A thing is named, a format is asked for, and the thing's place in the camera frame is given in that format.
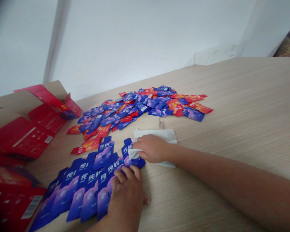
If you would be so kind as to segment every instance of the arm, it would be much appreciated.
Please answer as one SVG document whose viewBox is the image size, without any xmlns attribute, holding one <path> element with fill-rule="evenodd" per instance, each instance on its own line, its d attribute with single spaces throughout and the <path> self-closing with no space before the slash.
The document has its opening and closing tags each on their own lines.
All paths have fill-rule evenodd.
<svg viewBox="0 0 290 232">
<path fill-rule="evenodd" d="M 139 154 L 149 162 L 169 161 L 186 169 L 264 228 L 290 231 L 290 180 L 154 135 L 138 138 L 133 148 L 143 150 Z"/>
</svg>

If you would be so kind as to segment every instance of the red packet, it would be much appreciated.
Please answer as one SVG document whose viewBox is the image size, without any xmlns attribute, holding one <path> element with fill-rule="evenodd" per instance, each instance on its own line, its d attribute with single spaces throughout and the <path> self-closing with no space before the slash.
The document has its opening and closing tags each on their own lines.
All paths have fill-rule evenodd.
<svg viewBox="0 0 290 232">
<path fill-rule="evenodd" d="M 184 116 L 184 114 L 183 114 L 184 107 L 179 103 L 179 101 L 177 99 L 172 99 L 172 100 L 168 101 L 167 104 L 168 104 L 170 110 L 174 111 L 173 114 L 176 117 Z"/>
<path fill-rule="evenodd" d="M 119 93 L 119 95 L 123 97 L 123 96 L 127 95 L 127 93 L 126 92 L 122 92 L 122 93 Z"/>
<path fill-rule="evenodd" d="M 190 107 L 192 107 L 192 108 L 194 108 L 194 109 L 196 109 L 196 110 L 198 110 L 198 111 L 200 111 L 200 112 L 202 112 L 204 114 L 211 113 L 213 111 L 213 109 L 208 108 L 208 107 L 206 107 L 204 105 L 201 105 L 201 104 L 199 104 L 199 103 L 197 103 L 195 101 L 189 103 L 187 106 L 190 106 Z"/>
<path fill-rule="evenodd" d="M 124 117 L 120 121 L 121 122 L 130 122 L 130 121 L 132 121 L 132 116 L 131 115 L 127 115 L 126 117 Z"/>
<path fill-rule="evenodd" d="M 117 126 L 115 126 L 113 129 L 112 129 L 112 132 L 116 131 L 118 128 Z"/>
<path fill-rule="evenodd" d="M 105 138 L 107 136 L 107 134 L 109 133 L 111 126 L 112 126 L 112 124 L 108 124 L 105 127 L 99 126 L 100 129 L 99 129 L 99 133 L 97 134 L 97 137 Z"/>
<path fill-rule="evenodd" d="M 81 133 L 79 130 L 80 127 L 81 127 L 81 125 L 80 126 L 75 125 L 75 126 L 71 127 L 68 130 L 67 134 L 80 134 Z"/>
<path fill-rule="evenodd" d="M 95 136 L 99 131 L 99 127 L 97 129 L 95 129 L 91 134 L 86 134 L 89 130 L 86 130 L 85 132 L 83 132 L 83 137 L 84 137 L 84 141 L 92 138 L 93 136 Z"/>
<path fill-rule="evenodd" d="M 97 138 L 88 140 L 86 142 L 83 142 L 77 151 L 76 151 L 77 148 L 74 148 L 72 150 L 72 152 L 76 151 L 75 155 L 79 155 L 79 154 L 84 153 L 86 151 L 98 149 L 100 142 L 101 142 L 101 137 L 97 137 Z"/>
</svg>

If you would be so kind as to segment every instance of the purple packet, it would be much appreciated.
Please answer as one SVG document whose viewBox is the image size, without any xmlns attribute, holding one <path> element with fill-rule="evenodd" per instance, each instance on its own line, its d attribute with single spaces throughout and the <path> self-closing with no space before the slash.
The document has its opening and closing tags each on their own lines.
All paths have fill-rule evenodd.
<svg viewBox="0 0 290 232">
<path fill-rule="evenodd" d="M 43 202 L 41 204 L 41 207 L 39 209 L 39 211 L 36 214 L 36 217 L 31 225 L 30 228 L 30 232 L 35 231 L 43 226 L 45 226 L 46 224 L 50 223 L 51 221 L 53 221 L 55 218 L 57 218 L 59 216 L 58 215 L 51 215 L 50 214 L 50 210 L 52 208 L 53 202 L 56 198 L 56 195 L 59 191 L 61 182 L 62 182 L 62 178 L 65 175 L 66 171 L 68 170 L 68 168 L 65 168 L 61 171 L 59 171 L 57 178 L 52 181 L 49 186 L 48 189 L 44 195 L 44 199 Z"/>
<path fill-rule="evenodd" d="M 96 155 L 96 159 L 93 164 L 93 170 L 98 170 L 103 167 L 103 162 L 113 154 L 114 141 L 111 141 L 111 136 L 105 137 L 104 141 L 100 143 L 99 149 Z"/>
<path fill-rule="evenodd" d="M 154 90 L 156 90 L 156 91 L 169 91 L 171 89 L 172 89 L 171 87 L 160 86 L 159 88 L 155 88 Z"/>
<path fill-rule="evenodd" d="M 79 168 L 83 160 L 84 159 L 82 158 L 74 160 L 72 166 L 67 170 L 67 172 L 63 176 L 60 189 L 56 195 L 56 198 L 50 210 L 51 215 L 55 216 L 69 210 L 70 205 L 66 203 L 65 197 L 69 189 L 69 184 L 71 183 L 72 179 L 74 179 L 76 170 Z"/>
<path fill-rule="evenodd" d="M 142 104 L 141 102 L 137 101 L 135 102 L 135 106 L 138 108 L 138 110 L 142 113 L 144 113 L 147 109 L 149 109 L 148 106 Z"/>
<path fill-rule="evenodd" d="M 125 145 L 122 147 L 121 152 L 124 159 L 124 164 L 126 167 L 130 167 L 130 165 L 134 165 L 141 169 L 145 166 L 145 160 L 143 160 L 140 156 L 136 159 L 130 159 L 128 154 L 128 149 L 131 149 L 133 146 L 133 142 L 131 138 L 127 138 L 124 140 Z"/>
<path fill-rule="evenodd" d="M 97 200 L 99 192 L 99 179 L 102 175 L 102 169 L 93 170 L 87 176 L 85 181 L 82 209 L 80 213 L 81 223 L 87 221 L 97 213 Z"/>
<path fill-rule="evenodd" d="M 110 127 L 110 131 L 111 131 L 115 126 L 117 126 L 117 124 L 118 124 L 119 122 L 120 122 L 120 119 L 117 120 L 117 121 L 115 121 L 115 122 L 113 122 L 112 125 L 111 125 L 111 127 Z"/>
<path fill-rule="evenodd" d="M 112 181 L 114 178 L 114 171 L 121 171 L 123 165 L 124 162 L 122 159 L 119 159 L 117 153 L 112 154 L 104 164 L 103 172 L 99 180 L 97 221 L 107 215 L 107 209 L 113 190 Z"/>
<path fill-rule="evenodd" d="M 90 128 L 88 129 L 88 132 L 86 134 L 91 134 L 99 126 L 101 118 L 102 118 L 102 115 L 100 114 L 91 120 L 92 123 L 91 123 Z"/>
<path fill-rule="evenodd" d="M 161 110 L 157 109 L 157 107 L 150 109 L 148 114 L 159 117 L 166 117 L 167 115 L 173 115 L 173 111 L 169 110 L 169 107 L 165 105 Z"/>
<path fill-rule="evenodd" d="M 187 100 L 185 98 L 180 98 L 180 99 L 178 99 L 178 101 L 179 101 L 179 103 L 181 105 L 187 105 L 188 104 L 188 102 L 187 102 Z"/>
<path fill-rule="evenodd" d="M 126 126 L 128 126 L 131 122 L 134 122 L 134 121 L 136 121 L 136 118 L 132 118 L 132 120 L 130 122 L 120 122 L 117 124 L 117 128 L 118 128 L 118 130 L 122 130 Z"/>
<path fill-rule="evenodd" d="M 121 119 L 121 116 L 118 113 L 116 113 L 116 114 L 114 114 L 114 115 L 112 115 L 110 117 L 107 117 L 107 118 L 103 119 L 100 122 L 100 124 L 101 124 L 102 127 L 105 127 L 108 124 L 111 124 L 111 123 L 113 123 L 113 122 L 115 122 L 117 120 L 120 120 L 120 119 Z"/>
<path fill-rule="evenodd" d="M 94 158 L 97 152 L 91 152 L 88 154 L 87 159 L 80 165 L 80 168 L 76 172 L 77 186 L 73 191 L 73 195 L 66 195 L 66 201 L 71 201 L 71 207 L 67 217 L 67 222 L 77 219 L 81 215 L 83 195 L 85 193 L 85 186 L 87 185 L 87 176 L 92 171 Z"/>
<path fill-rule="evenodd" d="M 205 116 L 204 113 L 201 113 L 200 111 L 195 110 L 190 107 L 184 107 L 184 110 L 182 112 L 186 117 L 194 119 L 196 121 L 200 121 L 200 122 L 203 120 Z"/>
</svg>

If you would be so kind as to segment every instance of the packaging box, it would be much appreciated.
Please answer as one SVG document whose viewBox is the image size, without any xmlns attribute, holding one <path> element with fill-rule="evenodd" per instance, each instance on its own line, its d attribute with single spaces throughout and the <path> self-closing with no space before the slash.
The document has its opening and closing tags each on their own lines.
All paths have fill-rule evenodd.
<svg viewBox="0 0 290 232">
<path fill-rule="evenodd" d="M 0 166 L 0 229 L 24 232 L 46 188 L 24 169 Z"/>
<path fill-rule="evenodd" d="M 37 159 L 55 133 L 0 103 L 0 154 L 25 162 Z"/>
<path fill-rule="evenodd" d="M 34 85 L 14 92 L 22 90 L 29 90 L 66 120 L 76 119 L 81 115 L 81 108 L 71 99 L 71 94 L 66 92 L 60 81 Z"/>
<path fill-rule="evenodd" d="M 23 168 L 26 166 L 26 162 L 9 158 L 7 156 L 0 155 L 0 166 L 10 166 L 10 167 L 16 167 L 16 168 Z"/>
<path fill-rule="evenodd" d="M 66 122 L 48 104 L 43 103 L 28 90 L 2 96 L 0 97 L 0 103 L 53 133 L 57 133 Z"/>
</svg>

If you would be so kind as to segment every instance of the wooden table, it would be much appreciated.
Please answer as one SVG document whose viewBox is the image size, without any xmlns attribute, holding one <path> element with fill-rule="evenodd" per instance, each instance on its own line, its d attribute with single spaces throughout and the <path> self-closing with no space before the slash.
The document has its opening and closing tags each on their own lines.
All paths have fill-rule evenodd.
<svg viewBox="0 0 290 232">
<path fill-rule="evenodd" d="M 194 65 L 79 100 L 83 110 L 118 93 L 171 86 L 182 94 L 206 94 L 202 104 L 214 109 L 202 122 L 187 117 L 145 114 L 122 131 L 110 133 L 115 152 L 123 140 L 141 130 L 174 129 L 178 144 L 239 160 L 290 179 L 290 58 L 234 58 L 211 66 Z M 72 164 L 82 135 L 66 135 L 77 120 L 68 121 L 43 155 L 27 165 L 45 186 L 60 169 Z M 215 191 L 181 168 L 147 163 L 142 169 L 144 207 L 140 231 L 263 231 Z M 39 231 L 85 231 L 96 218 L 66 223 L 61 214 Z"/>
</svg>

